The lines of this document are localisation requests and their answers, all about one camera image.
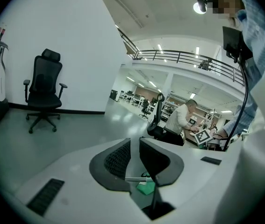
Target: gray floor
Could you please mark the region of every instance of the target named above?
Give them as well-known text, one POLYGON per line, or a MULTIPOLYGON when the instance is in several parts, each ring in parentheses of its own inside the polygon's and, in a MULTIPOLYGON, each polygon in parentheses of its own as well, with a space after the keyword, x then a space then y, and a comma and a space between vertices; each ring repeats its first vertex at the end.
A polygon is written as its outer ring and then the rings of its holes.
MULTIPOLYGON (((61 114, 52 118, 57 132, 42 120, 29 134, 35 117, 25 119, 27 111, 10 109, 0 123, 0 187, 13 194, 25 181, 59 157, 107 141, 131 138, 131 161, 127 176, 139 176, 145 168, 139 159, 138 139, 149 137, 147 121, 109 99, 105 115, 61 114)), ((148 198, 134 193, 146 206, 148 198)))

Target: green object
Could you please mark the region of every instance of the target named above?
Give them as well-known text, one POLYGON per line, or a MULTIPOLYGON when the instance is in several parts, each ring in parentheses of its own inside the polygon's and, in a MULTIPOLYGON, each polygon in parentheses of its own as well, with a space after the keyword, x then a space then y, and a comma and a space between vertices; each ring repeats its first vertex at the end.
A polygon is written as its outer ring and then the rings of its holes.
POLYGON ((140 182, 136 187, 141 193, 149 195, 154 192, 155 182, 140 182))

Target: white shirt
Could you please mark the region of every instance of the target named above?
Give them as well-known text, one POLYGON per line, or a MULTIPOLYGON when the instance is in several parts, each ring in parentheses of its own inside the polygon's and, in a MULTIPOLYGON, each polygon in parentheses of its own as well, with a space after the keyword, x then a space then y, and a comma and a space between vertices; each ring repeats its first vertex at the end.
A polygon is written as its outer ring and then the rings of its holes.
POLYGON ((183 127, 188 125, 186 117, 189 115, 190 113, 188 111, 188 107, 186 105, 182 105, 174 110, 174 112, 170 115, 165 127, 176 134, 180 134, 183 127))

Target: chair armrest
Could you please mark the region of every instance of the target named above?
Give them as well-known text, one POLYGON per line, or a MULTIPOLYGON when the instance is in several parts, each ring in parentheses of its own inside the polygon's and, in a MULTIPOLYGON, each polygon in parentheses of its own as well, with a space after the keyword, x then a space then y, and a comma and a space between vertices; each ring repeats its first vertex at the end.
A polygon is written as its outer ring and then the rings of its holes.
POLYGON ((25 102, 28 102, 28 85, 30 83, 30 80, 23 81, 23 84, 25 85, 25 102))
POLYGON ((60 83, 59 85, 61 86, 61 90, 59 91, 59 95, 58 95, 58 98, 60 99, 63 93, 63 89, 68 88, 68 86, 63 83, 60 83))
POLYGON ((60 83, 59 85, 60 85, 62 88, 68 88, 68 86, 65 85, 65 84, 63 84, 63 83, 60 83))

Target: white pillar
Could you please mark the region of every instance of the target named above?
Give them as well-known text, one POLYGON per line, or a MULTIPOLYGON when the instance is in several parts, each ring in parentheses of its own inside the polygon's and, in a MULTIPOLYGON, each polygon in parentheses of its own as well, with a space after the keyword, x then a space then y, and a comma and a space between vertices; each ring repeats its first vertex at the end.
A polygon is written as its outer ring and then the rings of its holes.
MULTIPOLYGON (((165 80, 165 84, 163 86, 163 88, 161 89, 161 92, 162 94, 164 95, 165 97, 165 100, 164 102, 162 103, 162 105, 164 105, 165 101, 167 100, 168 96, 170 95, 171 93, 171 87, 172 87, 172 81, 173 81, 173 76, 174 76, 174 73, 172 72, 169 72, 168 73, 168 76, 166 77, 166 80, 165 80)), ((151 123, 154 119, 154 115, 156 115, 156 111, 157 111, 157 105, 155 106, 153 112, 148 115, 148 121, 151 123)))

